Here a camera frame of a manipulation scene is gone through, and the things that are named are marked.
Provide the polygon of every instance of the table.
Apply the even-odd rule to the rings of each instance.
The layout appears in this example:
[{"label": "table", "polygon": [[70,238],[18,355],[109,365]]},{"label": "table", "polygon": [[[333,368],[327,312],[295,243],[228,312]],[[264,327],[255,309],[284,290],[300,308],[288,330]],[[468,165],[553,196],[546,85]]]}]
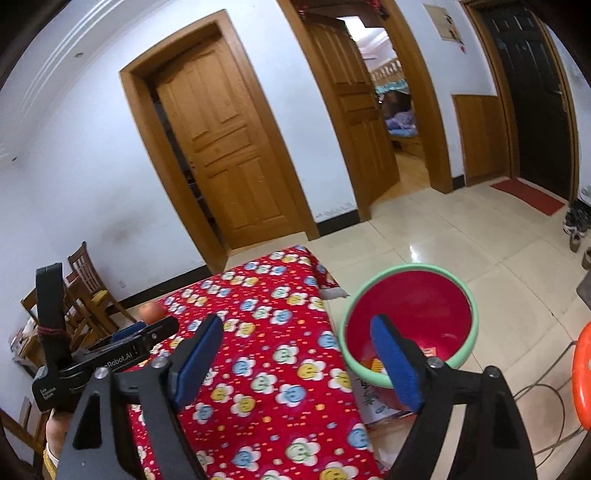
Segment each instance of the table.
[{"label": "table", "polygon": [[[208,313],[224,320],[221,350],[195,402],[178,416],[210,478],[379,478],[322,303],[336,288],[299,245],[162,299],[180,330],[152,356],[169,355]],[[146,477],[158,479],[140,406],[129,413]]]}]

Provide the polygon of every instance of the dark brown door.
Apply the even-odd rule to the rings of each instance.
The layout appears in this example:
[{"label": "dark brown door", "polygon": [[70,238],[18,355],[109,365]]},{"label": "dark brown door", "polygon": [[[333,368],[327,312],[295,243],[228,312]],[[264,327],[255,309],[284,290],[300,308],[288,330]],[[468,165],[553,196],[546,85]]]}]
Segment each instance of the dark brown door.
[{"label": "dark brown door", "polygon": [[571,150],[563,92],[544,36],[518,4],[481,11],[495,39],[515,105],[520,175],[568,199]]}]

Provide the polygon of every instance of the tile floor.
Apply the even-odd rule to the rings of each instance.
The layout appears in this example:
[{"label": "tile floor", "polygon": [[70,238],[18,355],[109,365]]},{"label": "tile floor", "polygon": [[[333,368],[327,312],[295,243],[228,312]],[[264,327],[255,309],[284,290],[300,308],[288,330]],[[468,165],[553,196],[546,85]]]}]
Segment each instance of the tile floor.
[{"label": "tile floor", "polygon": [[[311,242],[298,233],[257,245],[231,257],[226,267],[303,244],[351,294],[373,275],[404,262],[447,268],[467,282],[480,313],[478,340],[464,369],[481,371],[497,365],[516,392],[535,381],[591,320],[591,312],[575,292],[585,275],[580,257],[591,246],[591,235],[583,240],[581,254],[572,253],[562,231],[565,209],[547,217],[487,184],[448,195],[425,189],[378,203],[370,222]],[[349,302],[327,302],[333,326]],[[569,382],[572,357],[571,351],[547,377],[555,388],[563,386],[565,434],[579,425]],[[534,389],[518,406],[534,451],[556,441],[561,408],[552,392]],[[462,418],[463,408],[455,407],[433,479],[447,478]],[[384,463],[394,461],[410,424],[399,421],[370,432]],[[560,446],[538,470],[539,478],[556,479],[583,436]]]},{"label": "tile floor", "polygon": [[422,158],[403,151],[396,152],[400,181],[385,192],[377,202],[408,195],[429,187],[429,171]]}]

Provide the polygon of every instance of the screw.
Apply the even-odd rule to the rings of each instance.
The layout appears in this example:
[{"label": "screw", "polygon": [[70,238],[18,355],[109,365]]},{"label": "screw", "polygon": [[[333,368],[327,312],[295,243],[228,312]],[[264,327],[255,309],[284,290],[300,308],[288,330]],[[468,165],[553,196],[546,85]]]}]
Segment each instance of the screw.
[{"label": "screw", "polygon": [[165,367],[167,363],[168,359],[165,356],[159,355],[152,360],[151,365],[153,368],[162,368]]},{"label": "screw", "polygon": [[109,369],[107,367],[99,367],[95,370],[95,377],[101,380],[109,375]]},{"label": "screw", "polygon": [[501,371],[497,367],[488,367],[486,369],[486,374],[491,378],[499,378],[501,376]]},{"label": "screw", "polygon": [[431,368],[441,368],[443,367],[444,362],[438,356],[430,356],[427,358],[427,365]]}]

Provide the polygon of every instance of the blue gripper pad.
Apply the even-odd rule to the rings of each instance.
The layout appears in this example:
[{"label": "blue gripper pad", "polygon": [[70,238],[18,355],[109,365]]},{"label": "blue gripper pad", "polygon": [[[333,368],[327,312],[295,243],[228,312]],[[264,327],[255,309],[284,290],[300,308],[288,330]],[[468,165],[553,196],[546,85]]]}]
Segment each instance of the blue gripper pad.
[{"label": "blue gripper pad", "polygon": [[413,413],[418,413],[423,405],[420,379],[398,344],[398,341],[403,339],[402,336],[396,330],[398,339],[395,339],[393,331],[386,322],[391,325],[389,318],[386,316],[376,315],[372,318],[370,326],[371,341],[379,359],[386,368],[398,399],[403,405],[410,408]]},{"label": "blue gripper pad", "polygon": [[133,335],[135,332],[139,332],[147,327],[145,322],[135,322],[133,325],[116,332],[111,337],[111,343],[118,342],[122,338],[128,337],[129,335]]},{"label": "blue gripper pad", "polygon": [[182,341],[171,355],[173,365],[168,374],[168,394],[177,411],[197,397],[222,338],[222,320],[210,314],[193,338]]}]

